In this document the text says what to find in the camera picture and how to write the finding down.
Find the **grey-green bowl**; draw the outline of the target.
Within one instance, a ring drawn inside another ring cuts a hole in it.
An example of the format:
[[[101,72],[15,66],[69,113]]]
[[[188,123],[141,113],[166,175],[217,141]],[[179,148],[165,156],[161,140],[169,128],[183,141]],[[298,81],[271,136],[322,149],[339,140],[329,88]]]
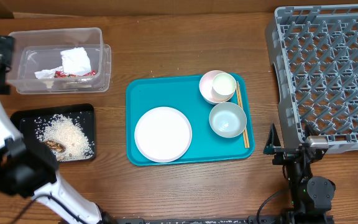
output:
[[[223,138],[235,138],[241,135],[240,108],[237,104],[224,102],[215,105],[209,114],[211,129]]]

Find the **red snack wrapper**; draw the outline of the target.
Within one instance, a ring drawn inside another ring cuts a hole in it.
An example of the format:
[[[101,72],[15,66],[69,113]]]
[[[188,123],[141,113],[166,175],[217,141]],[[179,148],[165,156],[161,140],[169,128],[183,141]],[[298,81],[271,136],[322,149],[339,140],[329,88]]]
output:
[[[92,71],[84,74],[83,76],[87,77],[87,76],[93,76],[95,74],[96,74],[96,72],[94,70],[92,70]],[[56,71],[54,74],[54,77],[55,78],[71,78],[71,77],[82,77],[82,75],[75,75],[72,73],[65,73],[63,71]]]

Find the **white cup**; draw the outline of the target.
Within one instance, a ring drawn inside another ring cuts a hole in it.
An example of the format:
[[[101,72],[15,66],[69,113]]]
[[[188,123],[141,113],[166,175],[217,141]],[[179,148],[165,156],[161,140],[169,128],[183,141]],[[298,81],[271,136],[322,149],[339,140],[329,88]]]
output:
[[[212,96],[215,100],[229,99],[236,90],[236,80],[228,73],[219,73],[213,78]]]

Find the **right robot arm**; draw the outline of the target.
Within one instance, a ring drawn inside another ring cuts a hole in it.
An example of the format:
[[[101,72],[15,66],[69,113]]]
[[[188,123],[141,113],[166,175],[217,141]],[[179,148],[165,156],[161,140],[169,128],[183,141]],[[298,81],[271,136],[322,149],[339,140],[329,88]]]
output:
[[[284,148],[275,126],[271,125],[264,154],[273,155],[272,164],[282,167],[288,187],[262,203],[256,214],[257,223],[334,223],[333,217],[327,216],[326,212],[332,209],[335,183],[314,176],[311,171],[311,164],[320,161],[327,152],[328,142],[310,125],[306,126],[306,135],[306,140],[296,148]],[[276,216],[260,215],[267,202],[285,192],[290,192],[292,208],[286,208]]]

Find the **white napkin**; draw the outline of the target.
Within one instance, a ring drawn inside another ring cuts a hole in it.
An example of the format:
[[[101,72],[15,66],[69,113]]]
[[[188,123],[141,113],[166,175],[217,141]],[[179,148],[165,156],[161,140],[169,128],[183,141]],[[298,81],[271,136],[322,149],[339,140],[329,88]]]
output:
[[[90,58],[83,47],[61,51],[60,55],[65,73],[84,76],[91,72]]]

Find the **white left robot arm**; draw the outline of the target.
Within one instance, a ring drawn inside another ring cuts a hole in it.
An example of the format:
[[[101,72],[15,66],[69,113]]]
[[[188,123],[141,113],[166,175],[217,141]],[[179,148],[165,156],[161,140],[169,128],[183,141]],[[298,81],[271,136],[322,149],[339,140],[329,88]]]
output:
[[[0,95],[8,95],[14,38],[0,35]],[[67,223],[116,223],[97,204],[82,197],[59,173],[50,149],[25,139],[0,102],[0,192],[29,197],[44,204]]]

